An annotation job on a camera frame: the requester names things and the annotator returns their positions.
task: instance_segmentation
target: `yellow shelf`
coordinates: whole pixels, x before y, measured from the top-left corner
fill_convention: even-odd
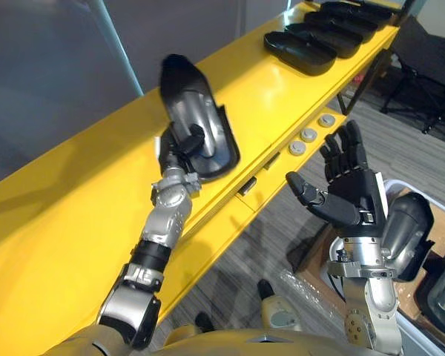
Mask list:
[[[337,59],[330,71],[310,77],[270,56],[262,40],[265,32],[300,21],[308,10],[313,9],[302,4],[198,64],[218,104],[226,106],[241,161],[227,176],[204,185],[194,200],[165,273],[162,315],[254,217],[253,208],[281,188],[283,177],[273,186],[264,183],[272,194],[263,196],[262,205],[234,198],[239,188],[262,175],[270,157],[397,32],[386,27],[352,58]],[[153,90],[0,182],[0,354],[3,345],[9,355],[40,354],[95,318],[152,208],[150,184],[159,179],[153,140],[167,124]],[[295,168],[304,161],[297,162]],[[241,220],[231,220],[233,212]],[[218,219],[225,214],[234,226],[210,220],[216,214]],[[211,245],[216,233],[222,235]],[[201,260],[194,258],[197,241],[210,246]],[[190,266],[187,274],[175,272],[176,260]]]

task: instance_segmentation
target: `black robotic finger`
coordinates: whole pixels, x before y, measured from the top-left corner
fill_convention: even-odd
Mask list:
[[[332,180],[337,175],[337,170],[336,171],[332,170],[332,160],[334,158],[332,156],[332,152],[328,149],[328,147],[323,145],[320,148],[320,153],[323,156],[323,158],[325,159],[325,177],[326,177],[326,181],[327,182],[332,182]]]
[[[346,124],[346,130],[348,131],[349,141],[351,142],[351,145],[357,145],[358,143],[360,144],[363,143],[363,139],[361,137],[361,131],[355,121],[348,121],[348,123]]]
[[[343,152],[347,152],[349,150],[349,146],[351,146],[348,129],[342,125],[336,130],[336,134],[338,134],[341,139],[341,149]]]
[[[346,151],[346,163],[350,169],[367,169],[368,163],[364,151],[363,139],[357,123],[350,121],[346,124],[345,133],[348,135],[349,147]]]
[[[334,135],[326,135],[325,142],[328,145],[332,157],[341,154],[340,146],[338,146],[338,142],[334,139]]]
[[[325,162],[329,162],[329,160],[332,158],[332,153],[329,151],[329,149],[325,145],[321,146],[320,153],[323,156],[323,158],[325,159]]]
[[[307,206],[317,201],[318,190],[307,183],[301,175],[288,172],[285,177],[291,191],[302,205]]]
[[[354,204],[334,194],[319,191],[296,172],[286,174],[287,183],[298,201],[334,227],[357,225],[359,213]]]
[[[342,160],[340,146],[338,146],[336,139],[334,139],[334,135],[331,134],[326,135],[325,142],[328,145],[330,153],[332,155],[330,161],[326,163],[326,166],[328,167],[327,171],[329,171],[329,176],[332,179],[336,179],[343,173],[340,164],[340,161]]]

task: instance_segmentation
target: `chair leg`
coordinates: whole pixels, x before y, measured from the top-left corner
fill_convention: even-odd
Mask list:
[[[399,83],[397,84],[397,86],[395,87],[395,89],[392,91],[392,93],[387,97],[386,101],[384,102],[383,107],[380,109],[381,113],[389,112],[388,105],[389,105],[390,101],[393,100],[397,95],[399,95],[399,93],[402,91],[403,87],[405,86],[405,84],[408,81],[409,81],[409,78],[407,78],[407,76],[404,75],[402,77],[402,79],[399,81]]]

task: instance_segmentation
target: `gray carpet floor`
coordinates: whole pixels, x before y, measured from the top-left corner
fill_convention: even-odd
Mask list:
[[[370,166],[384,179],[402,179],[445,205],[445,142],[358,102],[349,116],[359,124]],[[323,158],[315,154],[300,173],[325,188]],[[343,318],[323,308],[291,279],[286,253],[311,239],[323,221],[311,215],[285,187],[247,227],[155,331],[150,350],[172,329],[193,323],[198,312],[217,329],[261,327],[257,282],[269,280],[299,311],[304,331],[344,338]]]

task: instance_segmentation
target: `robotic hand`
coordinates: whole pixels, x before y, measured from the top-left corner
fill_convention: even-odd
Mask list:
[[[385,267],[389,251],[380,247],[387,215],[382,176],[368,167],[355,122],[339,127],[325,140],[320,152],[325,159],[328,191],[315,188],[295,172],[286,175],[287,182],[302,205],[331,223],[343,240],[337,261],[329,262],[329,273],[344,278],[349,342],[399,355],[402,340],[395,319],[395,271]]]

